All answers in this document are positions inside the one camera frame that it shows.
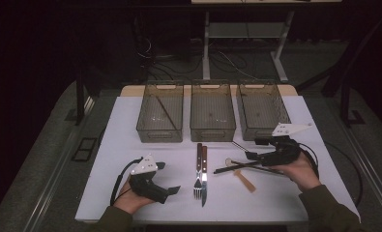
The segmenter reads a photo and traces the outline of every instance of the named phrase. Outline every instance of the gray carpet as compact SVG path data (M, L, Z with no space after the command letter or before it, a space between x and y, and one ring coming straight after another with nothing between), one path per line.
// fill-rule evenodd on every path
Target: gray carpet
M235 65L249 75L258 78L277 78L268 55L274 44L257 42L254 49L250 49L250 44L246 47L248 49L236 46L229 49L228 44L219 43L218 46L212 47L212 52L215 52L215 49L222 50ZM345 48L346 43L287 44L281 55L281 62L285 67L289 84L298 85L326 70L336 62ZM228 78L235 81L244 77L235 71L222 55L213 53L213 56L217 64L211 66L212 78ZM193 78L201 78L201 66L198 65L200 58L200 55L195 55L189 61L163 61L162 65L156 65L158 69L149 69L149 79L173 77L190 81ZM354 125L351 130L344 128L338 119L339 95L332 99L322 98L319 93L322 86L323 81L320 81L303 91L301 95L305 97L341 178L356 201L360 197L360 183L354 167L344 154L356 163L359 170L361 168L347 133L350 131L357 138L382 181L382 124L364 103L363 98L353 91L351 109L358 110L366 123ZM74 126L73 121L65 120L70 110L75 109L74 90L73 84L57 102L27 161L1 204L0 231L22 231L24 228L27 228L27 231L83 231L87 227L85 223L75 221L73 218L95 160L96 151L99 149L103 129L120 90L103 90L78 127ZM97 139L92 157L87 162L72 161L71 158L84 137ZM358 206L361 220L370 231L380 232L382 204L363 171L361 174L364 185ZM43 207L38 208L41 211L39 217L36 217L33 210L38 205L40 197L42 201L44 198L46 201ZM33 223L27 225L28 219L32 216L35 220L31 220ZM305 224L288 226L290 232L306 230Z

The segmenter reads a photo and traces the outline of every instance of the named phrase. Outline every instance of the sleeve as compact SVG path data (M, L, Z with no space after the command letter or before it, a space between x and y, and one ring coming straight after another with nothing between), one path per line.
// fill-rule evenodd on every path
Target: sleeve
M86 232L128 232L132 215L116 207L108 206L100 220L90 225Z
M359 217L339 204L326 186L309 189L299 195L309 216L309 231L366 231Z

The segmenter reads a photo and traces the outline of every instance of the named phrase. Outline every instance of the fork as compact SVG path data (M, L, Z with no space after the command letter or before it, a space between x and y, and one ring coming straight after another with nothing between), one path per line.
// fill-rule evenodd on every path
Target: fork
M193 186L193 196L196 200L202 197L202 183L200 182L200 172L201 172L201 162L202 162L202 144L197 144L197 154L196 154L196 182Z

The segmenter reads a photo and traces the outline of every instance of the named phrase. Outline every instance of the human hand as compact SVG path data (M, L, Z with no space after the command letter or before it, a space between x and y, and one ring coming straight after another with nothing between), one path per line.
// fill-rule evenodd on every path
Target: human hand
M303 152L300 153L295 161L289 164L270 166L270 168L282 171L284 175L297 184L301 192L321 185L319 179L311 168L309 159Z
M137 210L142 208L145 205L154 203L154 200L151 200L144 196L139 196L131 190L130 186L130 177L128 177L127 182L122 186L119 191L119 196L113 204L114 207L117 207L131 215L133 215Z

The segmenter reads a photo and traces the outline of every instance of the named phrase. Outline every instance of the white desk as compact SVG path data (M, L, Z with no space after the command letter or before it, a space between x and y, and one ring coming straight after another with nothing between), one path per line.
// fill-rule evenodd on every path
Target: white desk
M294 93L283 97L292 123L314 124L303 98L292 95ZM135 126L141 101L142 97L120 97L115 102L75 219L97 221L108 206L115 180L125 165L149 153L156 161L166 163L166 167L154 177L155 184L165 189L175 186L181 188L177 194L169 196L165 204L155 203L139 210L133 217L137 224L288 224L308 219L298 197L300 192L288 178L243 169L244 175L257 188L254 193L250 193L232 172L213 174L215 169L225 166L226 158L247 161L245 154L228 142L204 143L208 146L208 197L202 208L201 201L194 200L192 195L196 143L191 142L189 128L191 98L185 95L184 99L184 141L169 144L140 142ZM260 148L253 142L241 139L235 99L233 103L237 122L234 140L258 153L273 151L272 146ZM317 127L294 134L292 138L314 150L319 159L321 182L330 189L338 202L358 214Z

